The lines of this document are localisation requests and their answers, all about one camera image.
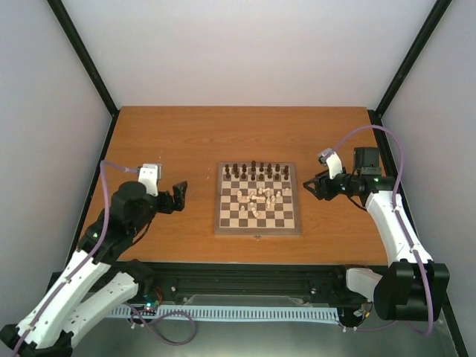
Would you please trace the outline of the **wooden chess board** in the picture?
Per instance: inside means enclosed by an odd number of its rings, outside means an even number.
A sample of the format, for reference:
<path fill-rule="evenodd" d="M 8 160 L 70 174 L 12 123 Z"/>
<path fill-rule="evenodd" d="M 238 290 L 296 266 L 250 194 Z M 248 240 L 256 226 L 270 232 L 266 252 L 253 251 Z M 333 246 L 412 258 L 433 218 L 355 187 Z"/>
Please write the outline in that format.
<path fill-rule="evenodd" d="M 289 187 L 290 194 L 283 189 Z M 295 178 L 291 181 L 222 181 L 217 173 L 216 209 L 214 232 L 218 235 L 263 236 L 299 236 L 302 231 L 300 221 L 299 197 Z M 241 190 L 247 199 L 237 200 L 237 191 Z M 251 203 L 257 205 L 260 213 L 255 218 L 251 212 Z M 241 217 L 240 207 L 247 207 L 247 214 Z"/>

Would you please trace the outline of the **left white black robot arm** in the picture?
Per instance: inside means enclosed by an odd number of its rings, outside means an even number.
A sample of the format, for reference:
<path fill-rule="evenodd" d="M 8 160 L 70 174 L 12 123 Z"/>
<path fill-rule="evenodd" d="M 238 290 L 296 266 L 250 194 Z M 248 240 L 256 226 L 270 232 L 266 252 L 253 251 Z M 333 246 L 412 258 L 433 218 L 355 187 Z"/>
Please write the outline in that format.
<path fill-rule="evenodd" d="M 117 306 L 147 299 L 155 290 L 152 270 L 138 260 L 128 262 L 92 296 L 90 288 L 134 244 L 158 213 L 185 206 L 187 182 L 172 191 L 147 192 L 139 181 L 123 183 L 110 204 L 91 224 L 77 250 L 41 302 L 17 324 L 1 329 L 1 341 L 15 356 L 70 356 L 73 349 Z"/>

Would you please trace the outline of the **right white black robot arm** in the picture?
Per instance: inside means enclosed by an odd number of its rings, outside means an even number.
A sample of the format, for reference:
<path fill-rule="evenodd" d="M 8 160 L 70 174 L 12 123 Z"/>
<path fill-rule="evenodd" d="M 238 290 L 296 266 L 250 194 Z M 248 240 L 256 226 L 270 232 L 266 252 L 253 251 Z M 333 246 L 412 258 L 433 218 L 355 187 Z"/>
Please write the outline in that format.
<path fill-rule="evenodd" d="M 367 298 L 383 320 L 435 322 L 446 295 L 449 270 L 434 262 L 419 241 L 402 197 L 394 192 L 396 179 L 382 175 L 378 149 L 355 148 L 352 172 L 346 171 L 332 149 L 320 153 L 318 160 L 326 169 L 304 182 L 304 188 L 319 200 L 330 201 L 339 195 L 359 199 L 386 252 L 383 274 L 369 268 L 347 268 L 347 290 Z"/>

